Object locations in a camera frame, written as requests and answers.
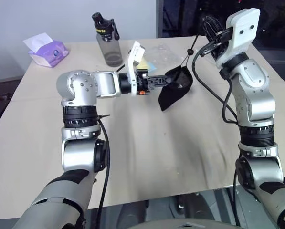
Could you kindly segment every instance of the beige table top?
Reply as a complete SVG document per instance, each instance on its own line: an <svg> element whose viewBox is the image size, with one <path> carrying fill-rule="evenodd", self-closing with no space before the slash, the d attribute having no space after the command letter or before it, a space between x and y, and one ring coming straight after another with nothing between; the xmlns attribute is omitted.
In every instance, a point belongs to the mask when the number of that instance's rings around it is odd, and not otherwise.
<svg viewBox="0 0 285 229"><path fill-rule="evenodd" d="M146 48L165 43L180 58L192 41L192 37L140 40ZM205 43L205 38L199 38L197 47ZM124 58L132 44L121 42ZM67 46L69 56L55 68L31 63L0 120L0 219L20 217L43 187L63 173L58 76L75 69L112 70L104 64L97 43ZM247 54L271 79L275 141L285 175L285 83L253 46ZM199 76L224 97L227 83L216 67L206 58L199 58L196 66ZM164 74L173 67L152 74ZM232 184L240 136L235 125L223 122L222 104L196 80L189 93L165 112L158 104L159 93L98 100L98 113L111 114L103 120L111 144L105 206ZM233 98L229 104L234 108ZM97 175L89 208L98 207L104 176L105 171Z"/></svg>

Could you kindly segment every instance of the water bottle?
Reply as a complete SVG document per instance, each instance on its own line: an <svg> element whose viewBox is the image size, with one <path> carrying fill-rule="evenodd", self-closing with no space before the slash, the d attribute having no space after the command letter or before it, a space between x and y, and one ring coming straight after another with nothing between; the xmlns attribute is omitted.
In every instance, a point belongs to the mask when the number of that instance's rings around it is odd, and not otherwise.
<svg viewBox="0 0 285 229"><path fill-rule="evenodd" d="M120 36L114 19L104 19L99 12L94 13L92 18L95 21L96 39L98 40L106 64L110 67L120 66L123 62L118 41Z"/></svg>

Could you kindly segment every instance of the silver robot arm segment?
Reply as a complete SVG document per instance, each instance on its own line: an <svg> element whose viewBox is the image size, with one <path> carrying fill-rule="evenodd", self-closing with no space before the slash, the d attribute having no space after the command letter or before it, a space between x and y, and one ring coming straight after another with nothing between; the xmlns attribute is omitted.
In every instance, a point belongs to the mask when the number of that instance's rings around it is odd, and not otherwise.
<svg viewBox="0 0 285 229"><path fill-rule="evenodd" d="M270 218L285 228L285 184L274 142L275 101L269 92L269 76L245 54L256 36L260 11L244 9L227 19L233 28L228 48L216 59L224 79L232 82L232 94L241 140L236 161L240 184L263 204Z"/></svg>
<svg viewBox="0 0 285 229"><path fill-rule="evenodd" d="M120 96L117 73L72 71L62 74L56 87L63 98L64 174L42 190L14 229L84 228L95 176L106 166L96 99Z"/></svg>

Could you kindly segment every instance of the tissue box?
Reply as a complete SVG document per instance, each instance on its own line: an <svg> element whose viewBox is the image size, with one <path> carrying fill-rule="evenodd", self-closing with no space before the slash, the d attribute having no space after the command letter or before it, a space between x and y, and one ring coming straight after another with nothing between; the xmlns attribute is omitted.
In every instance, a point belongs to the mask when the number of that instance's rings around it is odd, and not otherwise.
<svg viewBox="0 0 285 229"><path fill-rule="evenodd" d="M23 42L30 48L28 54L42 66L54 67L69 53L62 42L52 40L46 33L28 38Z"/></svg>

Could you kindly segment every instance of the white paper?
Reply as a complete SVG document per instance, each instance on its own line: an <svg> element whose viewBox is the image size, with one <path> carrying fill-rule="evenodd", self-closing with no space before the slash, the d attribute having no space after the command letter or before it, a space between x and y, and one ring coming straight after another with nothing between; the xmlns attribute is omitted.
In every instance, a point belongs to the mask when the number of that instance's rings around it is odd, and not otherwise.
<svg viewBox="0 0 285 229"><path fill-rule="evenodd" d="M47 62L47 60L41 56L30 54L30 57L32 57L32 59L39 65L51 67L50 64Z"/></svg>
<svg viewBox="0 0 285 229"><path fill-rule="evenodd" d="M33 52L37 52L42 46L51 43L53 40L45 32L39 35L25 39L23 42Z"/></svg>

